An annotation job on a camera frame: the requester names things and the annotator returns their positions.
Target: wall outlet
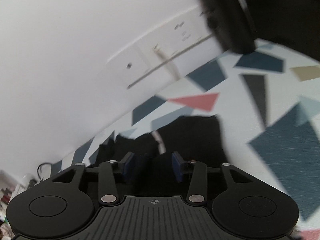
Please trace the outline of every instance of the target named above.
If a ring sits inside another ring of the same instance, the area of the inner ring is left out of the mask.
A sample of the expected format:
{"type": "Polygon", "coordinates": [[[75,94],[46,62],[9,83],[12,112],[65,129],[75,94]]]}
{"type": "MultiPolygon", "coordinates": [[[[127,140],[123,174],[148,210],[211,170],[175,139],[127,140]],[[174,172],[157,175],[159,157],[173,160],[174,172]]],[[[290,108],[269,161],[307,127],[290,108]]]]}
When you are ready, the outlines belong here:
{"type": "Polygon", "coordinates": [[[136,45],[132,45],[112,57],[107,63],[108,68],[112,68],[119,79],[129,86],[146,74],[151,65],[143,58],[136,45]]]}
{"type": "Polygon", "coordinates": [[[146,34],[135,45],[155,68],[164,62],[164,58],[159,57],[154,48],[169,59],[210,34],[205,16],[197,6],[146,34]]]}

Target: black cable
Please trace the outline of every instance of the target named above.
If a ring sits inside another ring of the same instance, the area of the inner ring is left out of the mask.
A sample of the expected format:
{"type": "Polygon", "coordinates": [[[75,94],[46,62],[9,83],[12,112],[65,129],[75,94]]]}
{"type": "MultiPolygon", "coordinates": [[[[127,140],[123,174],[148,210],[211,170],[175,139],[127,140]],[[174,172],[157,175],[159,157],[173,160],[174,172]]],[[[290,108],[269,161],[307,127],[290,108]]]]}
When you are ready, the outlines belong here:
{"type": "Polygon", "coordinates": [[[37,173],[38,173],[38,177],[39,177],[39,179],[41,179],[40,174],[39,174],[39,170],[40,170],[40,168],[41,168],[43,165],[46,165],[46,164],[48,164],[48,165],[51,165],[51,166],[52,166],[52,163],[41,163],[41,164],[38,166],[38,168],[37,168],[37,173]]]}

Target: black garment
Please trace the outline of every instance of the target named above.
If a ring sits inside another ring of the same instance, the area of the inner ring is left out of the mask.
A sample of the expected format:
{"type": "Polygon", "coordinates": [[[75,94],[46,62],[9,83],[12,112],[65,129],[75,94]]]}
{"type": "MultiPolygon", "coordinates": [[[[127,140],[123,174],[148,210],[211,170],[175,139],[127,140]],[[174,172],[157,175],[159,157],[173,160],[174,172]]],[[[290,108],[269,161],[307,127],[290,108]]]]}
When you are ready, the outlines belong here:
{"type": "Polygon", "coordinates": [[[109,140],[106,146],[100,146],[92,167],[107,160],[120,161],[132,151],[136,155],[135,168],[129,183],[117,185],[120,196],[186,196],[190,181],[176,181],[171,164],[172,152],[179,152],[185,161],[197,160],[209,167],[220,167],[221,163],[227,162],[216,116],[181,116],[158,132],[166,148],[164,154],[159,154],[158,142],[151,133],[136,139],[118,135],[115,141],[109,140]]]}

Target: terrazzo patterned tablecloth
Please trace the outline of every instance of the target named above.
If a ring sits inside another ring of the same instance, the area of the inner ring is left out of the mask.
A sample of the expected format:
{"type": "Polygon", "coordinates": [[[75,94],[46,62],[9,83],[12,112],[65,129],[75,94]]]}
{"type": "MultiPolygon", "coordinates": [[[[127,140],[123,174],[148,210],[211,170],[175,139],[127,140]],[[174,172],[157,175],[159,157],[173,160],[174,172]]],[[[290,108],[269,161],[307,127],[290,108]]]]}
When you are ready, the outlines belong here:
{"type": "Polygon", "coordinates": [[[136,138],[181,115],[218,115],[230,162],[290,195],[305,240],[320,238],[320,66],[258,40],[249,55],[229,51],[168,86],[55,163],[95,162],[99,144],[136,138]]]}

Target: pink triangle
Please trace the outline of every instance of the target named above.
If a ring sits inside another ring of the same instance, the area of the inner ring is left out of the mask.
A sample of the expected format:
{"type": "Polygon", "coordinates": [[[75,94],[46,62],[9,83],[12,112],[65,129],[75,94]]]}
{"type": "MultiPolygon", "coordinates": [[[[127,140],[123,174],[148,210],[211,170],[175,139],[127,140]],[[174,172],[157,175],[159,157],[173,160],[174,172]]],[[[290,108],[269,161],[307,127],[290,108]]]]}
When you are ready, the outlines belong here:
{"type": "Polygon", "coordinates": [[[212,93],[192,97],[171,98],[168,101],[209,112],[213,109],[219,94],[220,93],[212,93]]]}
{"type": "Polygon", "coordinates": [[[303,240],[319,240],[320,238],[320,229],[301,231],[300,235],[303,240]]]}

